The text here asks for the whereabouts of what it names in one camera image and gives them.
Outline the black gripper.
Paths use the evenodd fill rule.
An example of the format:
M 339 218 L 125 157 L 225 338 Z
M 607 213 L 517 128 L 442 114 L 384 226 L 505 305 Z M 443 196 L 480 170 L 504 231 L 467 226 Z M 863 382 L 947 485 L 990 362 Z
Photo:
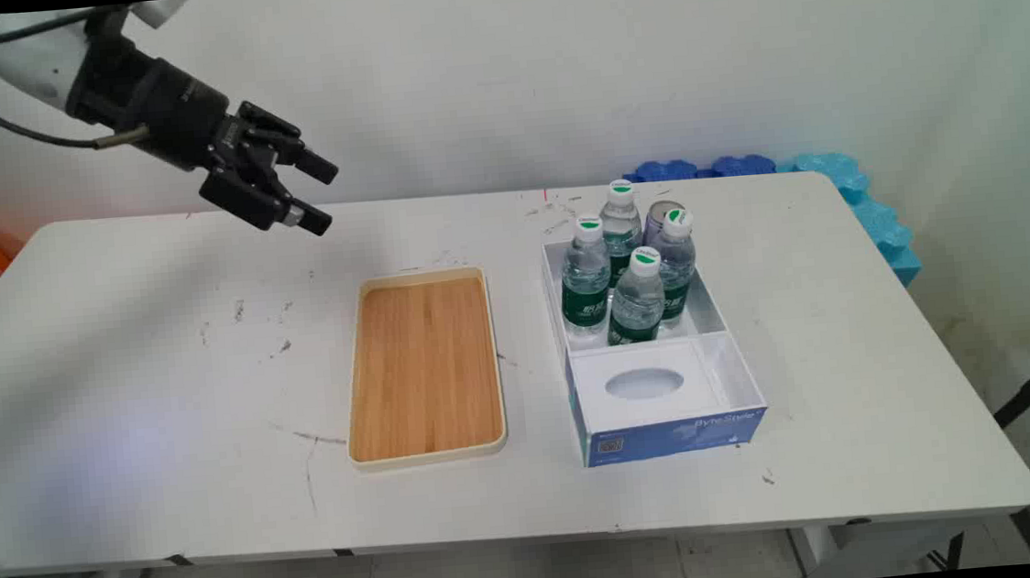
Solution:
M 283 224 L 318 236 L 334 222 L 329 212 L 294 197 L 276 174 L 278 165 L 294 167 L 330 185 L 340 171 L 307 147 L 291 123 L 241 102 L 236 116 L 246 126 L 242 142 L 252 148 L 222 147 L 219 130 L 233 123 L 226 94 L 138 50 L 122 35 L 89 41 L 74 79 L 65 105 L 69 115 L 117 135 L 145 127 L 145 138 L 134 146 L 177 169 L 207 168 L 201 197 L 236 218 L 262 231 Z

